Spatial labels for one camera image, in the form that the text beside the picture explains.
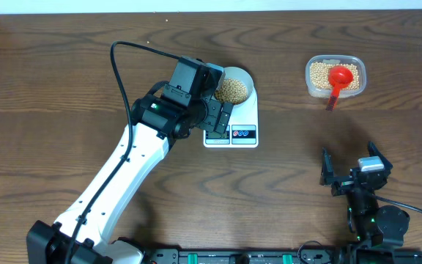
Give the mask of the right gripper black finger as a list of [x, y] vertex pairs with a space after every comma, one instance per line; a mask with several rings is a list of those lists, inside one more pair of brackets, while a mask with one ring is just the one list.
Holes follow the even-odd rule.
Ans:
[[382, 160], [382, 162], [385, 165], [385, 168], [383, 169], [383, 171], [390, 171], [393, 168], [392, 163], [378, 150], [378, 148], [376, 147], [376, 145], [373, 142], [369, 142], [368, 143], [368, 152], [369, 152], [369, 157], [371, 156], [379, 156], [380, 159]]
[[333, 163], [331, 156], [328, 151], [322, 149], [322, 170], [320, 176], [320, 184], [323, 186], [331, 185], [334, 182], [335, 172], [333, 169]]

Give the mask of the red measuring scoop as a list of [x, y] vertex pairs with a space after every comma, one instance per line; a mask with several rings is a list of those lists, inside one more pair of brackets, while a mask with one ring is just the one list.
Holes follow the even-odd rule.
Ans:
[[336, 107], [342, 89], [347, 88], [353, 81], [352, 72], [344, 66], [332, 67], [329, 71], [328, 81], [333, 87], [327, 103], [326, 110], [332, 111]]

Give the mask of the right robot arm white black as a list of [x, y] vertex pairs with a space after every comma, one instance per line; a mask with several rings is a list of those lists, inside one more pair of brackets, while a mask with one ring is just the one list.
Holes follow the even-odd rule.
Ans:
[[330, 186], [334, 197], [347, 198], [349, 228], [367, 247], [399, 248], [404, 244], [410, 216], [395, 205], [379, 206], [375, 192], [387, 184], [393, 165], [373, 142], [367, 149], [369, 155], [358, 159], [358, 165], [346, 176], [336, 175], [331, 156], [323, 149], [320, 184]]

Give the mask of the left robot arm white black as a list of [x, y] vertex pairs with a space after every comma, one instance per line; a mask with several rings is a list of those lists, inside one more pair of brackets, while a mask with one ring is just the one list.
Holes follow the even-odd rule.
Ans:
[[36, 221], [26, 236], [30, 263], [132, 263], [144, 251], [111, 241], [116, 223], [145, 177], [193, 128], [223, 133], [232, 106], [214, 97], [223, 67], [182, 56], [170, 81], [159, 81], [127, 110], [115, 150], [86, 190], [52, 225]]

